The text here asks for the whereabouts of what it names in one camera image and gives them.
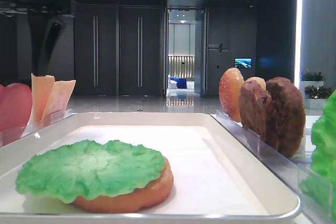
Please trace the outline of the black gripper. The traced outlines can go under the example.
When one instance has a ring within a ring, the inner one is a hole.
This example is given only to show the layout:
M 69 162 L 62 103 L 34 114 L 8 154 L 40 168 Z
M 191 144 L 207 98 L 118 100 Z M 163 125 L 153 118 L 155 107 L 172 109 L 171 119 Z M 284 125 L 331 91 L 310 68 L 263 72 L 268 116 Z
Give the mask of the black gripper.
M 75 15 L 74 0 L 1 0 L 2 14 L 26 14 L 32 44 L 32 73 L 44 76 L 65 29 L 61 15 Z

